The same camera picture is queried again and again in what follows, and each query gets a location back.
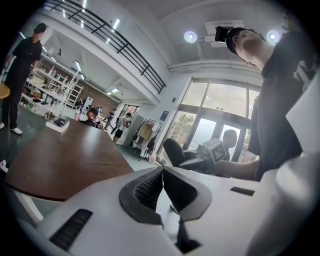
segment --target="clothing rack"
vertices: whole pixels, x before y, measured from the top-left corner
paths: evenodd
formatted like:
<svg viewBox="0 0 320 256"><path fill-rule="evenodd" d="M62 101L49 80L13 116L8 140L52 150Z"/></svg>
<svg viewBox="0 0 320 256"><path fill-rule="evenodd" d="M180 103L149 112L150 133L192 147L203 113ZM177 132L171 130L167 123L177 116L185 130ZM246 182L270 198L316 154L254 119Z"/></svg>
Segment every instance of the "clothing rack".
<svg viewBox="0 0 320 256"><path fill-rule="evenodd" d="M153 125L156 125L158 124L158 128L155 132L155 135L152 136L152 138L148 141L148 144L147 144L147 149L141 149L139 148L139 144L136 142L136 140L138 139L138 134L139 134L139 131L141 129L141 127L144 125L144 123L146 122L153 122ZM155 146L155 141L156 141L156 138L160 132L162 128L162 123L161 122L157 122L155 120L152 120L152 119L149 119L149 118L146 118L142 123L141 125L139 126L138 130L136 131L136 133L134 134L134 136L132 137L132 141L130 142L129 145L127 145L127 147L132 147L132 148L135 148L135 151L136 152L137 150L144 150L144 153L143 153L143 156L141 156L141 153L140 153L140 156L139 156L139 161L141 160L141 158L146 158L148 160L148 154L151 155L152 151L154 150L154 146Z"/></svg>

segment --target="window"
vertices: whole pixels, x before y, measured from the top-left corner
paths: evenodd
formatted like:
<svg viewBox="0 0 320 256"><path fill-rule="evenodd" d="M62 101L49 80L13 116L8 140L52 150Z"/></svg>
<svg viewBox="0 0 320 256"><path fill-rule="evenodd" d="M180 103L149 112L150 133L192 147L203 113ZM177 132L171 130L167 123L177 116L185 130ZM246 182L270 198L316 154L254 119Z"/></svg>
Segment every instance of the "window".
<svg viewBox="0 0 320 256"><path fill-rule="evenodd" d="M207 82L192 82L182 100L182 104L200 106L204 98Z"/></svg>
<svg viewBox="0 0 320 256"><path fill-rule="evenodd" d="M252 110L254 109L255 99L258 97L259 92L255 90L249 90L249 116L248 118L251 119Z"/></svg>
<svg viewBox="0 0 320 256"><path fill-rule="evenodd" d="M224 135L225 135L225 132L226 132L227 130L234 130L234 131L236 132L236 143L238 143L238 139L239 139L239 135L240 135L240 129L235 128L235 127L232 127L232 126L229 126L229 125L226 125L226 124L223 125L222 132L221 132L221 135L220 135L220 137L219 137L219 140L220 140L220 141L223 141L223 140L224 140ZM234 153L235 153L236 145L234 145L234 147L229 148L230 161L231 161L231 159L232 159L232 156L233 156Z"/></svg>
<svg viewBox="0 0 320 256"><path fill-rule="evenodd" d="M167 138L171 138L178 142L182 147L187 140L192 126L194 125L195 119L196 114L178 111L175 120L171 124L171 127L169 128L168 133L163 141L165 142ZM157 160L165 166L172 166L163 146L159 150Z"/></svg>
<svg viewBox="0 0 320 256"><path fill-rule="evenodd" d="M201 118L188 150L196 150L199 144L211 140L216 124L215 121Z"/></svg>
<svg viewBox="0 0 320 256"><path fill-rule="evenodd" d="M253 160L259 159L259 156L248 151L250 134L251 134L251 131L247 129L245 133L243 148L241 150L238 163L246 163L246 162L251 162Z"/></svg>
<svg viewBox="0 0 320 256"><path fill-rule="evenodd" d="M245 117L246 102L246 88L211 83L203 106Z"/></svg>

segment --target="white sneaker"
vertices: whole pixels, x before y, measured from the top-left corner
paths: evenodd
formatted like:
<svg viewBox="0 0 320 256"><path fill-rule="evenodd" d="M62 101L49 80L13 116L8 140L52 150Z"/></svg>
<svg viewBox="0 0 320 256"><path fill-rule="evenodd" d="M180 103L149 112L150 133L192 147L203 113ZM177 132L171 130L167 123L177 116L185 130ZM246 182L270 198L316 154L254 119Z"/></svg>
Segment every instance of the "white sneaker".
<svg viewBox="0 0 320 256"><path fill-rule="evenodd" d="M18 127L17 128L14 128L14 129L11 129L11 132L14 132L16 134L22 134L22 130L20 130Z"/></svg>

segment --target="black t-shirt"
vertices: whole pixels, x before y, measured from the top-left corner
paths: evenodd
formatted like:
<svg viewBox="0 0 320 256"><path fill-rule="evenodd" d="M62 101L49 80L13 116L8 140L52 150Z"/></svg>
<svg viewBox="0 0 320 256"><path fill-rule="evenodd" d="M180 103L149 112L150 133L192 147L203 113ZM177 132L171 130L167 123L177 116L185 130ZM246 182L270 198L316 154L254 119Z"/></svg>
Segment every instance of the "black t-shirt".
<svg viewBox="0 0 320 256"><path fill-rule="evenodd" d="M114 118L114 116L115 116L115 113L114 112L112 112L112 111L110 111L109 112L109 116L108 116L108 121L111 121L113 118Z"/></svg>
<svg viewBox="0 0 320 256"><path fill-rule="evenodd" d="M261 75L263 84L251 117L248 150L260 156L255 179L301 154L302 149L286 114L315 75L316 55L297 31L282 35Z"/></svg>
<svg viewBox="0 0 320 256"><path fill-rule="evenodd" d="M13 50L12 54L20 62L24 62L26 66L31 66L34 61L41 59L42 44L40 41L32 42L32 37L23 39L17 47Z"/></svg>
<svg viewBox="0 0 320 256"><path fill-rule="evenodd" d="M93 119L88 119L80 122L86 124L87 126L97 127L97 123Z"/></svg>

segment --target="round ceiling light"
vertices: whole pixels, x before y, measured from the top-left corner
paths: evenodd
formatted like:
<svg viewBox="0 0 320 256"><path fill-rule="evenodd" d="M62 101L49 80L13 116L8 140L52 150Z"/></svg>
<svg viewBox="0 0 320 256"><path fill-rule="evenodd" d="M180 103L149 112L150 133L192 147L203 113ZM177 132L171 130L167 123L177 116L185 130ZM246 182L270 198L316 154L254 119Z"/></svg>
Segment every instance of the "round ceiling light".
<svg viewBox="0 0 320 256"><path fill-rule="evenodd" d="M193 31L187 31L184 33L184 40L186 40L188 43L194 43L197 41L197 35Z"/></svg>
<svg viewBox="0 0 320 256"><path fill-rule="evenodd" d="M270 30L266 34L266 41L272 46L275 46L280 41L280 38L280 34L275 30Z"/></svg>

